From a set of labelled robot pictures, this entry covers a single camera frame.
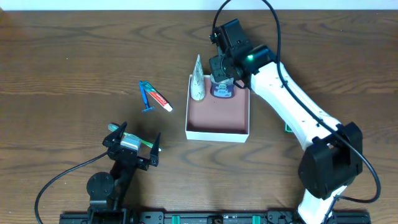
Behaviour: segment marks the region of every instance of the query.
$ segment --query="wire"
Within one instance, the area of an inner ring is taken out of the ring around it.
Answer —
[[[95,161],[97,161],[98,159],[101,159],[102,157],[106,156],[107,154],[108,154],[108,152],[106,151],[106,152],[102,153],[101,155],[99,155],[99,156],[97,156],[97,157],[95,157],[95,158],[93,158],[93,159],[90,159],[90,160],[87,161],[87,162],[84,162],[84,163],[82,163],[82,164],[80,164],[80,165],[77,165],[77,166],[75,166],[75,167],[72,167],[72,168],[70,168],[70,169],[68,169],[68,170],[63,171],[63,172],[60,173],[58,176],[56,176],[56,177],[54,177],[52,180],[50,180],[50,181],[42,188],[42,190],[39,192],[39,194],[38,194],[37,197],[36,197],[36,201],[35,201],[35,216],[36,216],[37,222],[38,222],[39,224],[43,224],[43,221],[40,219],[40,215],[39,215],[39,200],[40,200],[42,194],[44,193],[44,191],[45,191],[52,183],[54,183],[56,180],[58,180],[58,179],[59,179],[60,177],[62,177],[63,175],[65,175],[65,174],[67,174],[67,173],[69,173],[69,172],[72,172],[72,171],[74,171],[74,170],[76,170],[76,169],[79,169],[79,168],[81,168],[81,167],[83,167],[83,166],[85,166],[85,165],[87,165],[87,164],[91,164],[92,162],[95,162]]]
[[[262,0],[270,9],[272,15],[274,16],[275,22],[276,22],[276,27],[277,27],[277,36],[278,36],[278,43],[277,43],[277,53],[276,53],[276,64],[277,64],[277,71],[278,71],[278,76],[282,82],[282,85],[286,88],[286,90],[290,93],[290,95],[293,97],[293,99],[315,120],[317,121],[321,126],[323,126],[326,130],[328,130],[329,132],[332,133],[332,135],[334,135],[338,140],[340,140],[343,144],[345,144],[347,147],[349,147],[359,158],[361,158],[361,160],[365,163],[366,167],[368,167],[369,171],[372,173],[372,176],[374,178],[374,181],[376,183],[376,194],[374,195],[373,198],[371,199],[356,199],[356,198],[351,198],[351,197],[346,197],[346,196],[342,196],[342,195],[337,195],[337,198],[340,199],[345,199],[345,200],[349,200],[352,202],[358,202],[358,203],[372,203],[375,202],[379,197],[380,197],[380,193],[381,193],[381,183],[380,183],[380,179],[376,173],[376,171],[374,170],[373,166],[371,165],[371,163],[361,154],[359,153],[348,141],[346,141],[342,136],[340,136],[335,130],[333,130],[331,127],[329,127],[327,124],[325,124],[323,122],[322,119],[320,119],[318,116],[316,116],[316,114],[314,114],[295,94],[294,92],[290,89],[287,81],[284,79],[282,72],[280,70],[280,46],[281,46],[281,31],[280,31],[280,24],[279,24],[279,20],[277,17],[277,14],[274,10],[274,8],[271,6],[271,4],[269,4],[268,1],[266,0]],[[229,3],[230,0],[227,0],[224,2],[224,4],[220,7],[220,9],[217,11],[216,13],[216,17],[213,21],[213,28],[212,31],[215,30],[215,24],[216,24],[216,20],[218,15],[220,14],[222,8],[224,8],[225,5],[227,5],[227,3]]]
[[[231,1],[231,0],[226,0],[226,1],[221,5],[221,7],[218,9],[218,11],[217,11],[217,13],[216,13],[216,16],[214,17],[214,20],[213,20],[213,27],[211,28],[211,33],[212,33],[212,34],[215,33],[216,22],[217,22],[218,15],[220,14],[221,10],[223,10],[224,6],[227,5],[230,1]]]
[[[335,203],[336,203],[336,201],[338,201],[338,199],[339,199],[339,198],[337,197],[337,195],[335,195],[335,196],[333,197],[333,201],[331,201],[331,204],[330,204],[330,206],[329,206],[329,209],[328,209],[328,211],[326,212],[325,217],[324,217],[323,221],[321,222],[321,224],[326,224],[326,221],[328,220],[329,214],[330,214],[331,210],[333,209],[333,207],[335,206]]]

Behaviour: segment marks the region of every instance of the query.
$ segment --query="wooden table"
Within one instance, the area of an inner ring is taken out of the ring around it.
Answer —
[[[162,133],[158,167],[137,173],[126,202],[187,210],[297,207],[303,151],[284,122],[252,95],[245,144],[187,141],[188,75],[198,54],[209,72],[214,11],[5,12],[0,23],[0,222],[34,223],[34,200],[55,175],[103,153],[110,122],[153,141]],[[373,223],[398,220],[398,16],[396,11],[279,11],[282,61],[294,80],[342,123],[354,121],[381,182],[381,198],[361,205]],[[266,11],[228,11],[257,45],[275,49]],[[174,107],[144,108],[139,80]],[[56,181],[40,201],[45,223],[85,211],[86,182],[113,161],[102,158]],[[364,166],[345,192],[374,195]]]

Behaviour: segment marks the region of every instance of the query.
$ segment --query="green object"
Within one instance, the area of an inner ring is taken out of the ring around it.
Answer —
[[[172,216],[172,224],[180,224],[180,216],[179,215]]]
[[[253,224],[261,224],[261,216],[253,215]]]
[[[119,126],[117,126],[117,125],[115,125],[115,124],[109,124],[109,125],[108,125],[108,129],[109,129],[110,131],[115,131],[115,130],[117,130],[118,127],[119,127]],[[127,132],[125,132],[125,133],[123,133],[123,134],[126,135],[126,136],[131,136],[131,137],[135,137],[135,138],[140,139],[141,142],[144,143],[144,145],[146,145],[146,146],[148,146],[148,147],[150,147],[150,148],[152,148],[152,146],[154,146],[152,143],[147,142],[147,141],[144,141],[144,140],[142,140],[141,138],[139,138],[138,136],[135,136],[135,135],[133,135],[133,134],[130,134],[130,133],[127,133]]]
[[[293,133],[293,130],[285,123],[285,132],[286,133]]]

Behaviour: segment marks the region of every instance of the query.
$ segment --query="toothpaste cap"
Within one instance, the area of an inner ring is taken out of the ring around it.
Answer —
[[[170,103],[167,103],[166,105],[164,105],[164,108],[168,111],[171,112],[173,110],[173,108],[170,106]]]

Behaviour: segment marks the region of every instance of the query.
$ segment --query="white box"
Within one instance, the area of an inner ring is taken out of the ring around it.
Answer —
[[[197,102],[190,96],[191,79],[192,75],[188,83],[185,116],[187,139],[245,142],[250,127],[250,91],[235,87],[232,98],[216,98],[210,94],[210,76],[205,75],[206,95],[203,101]]]

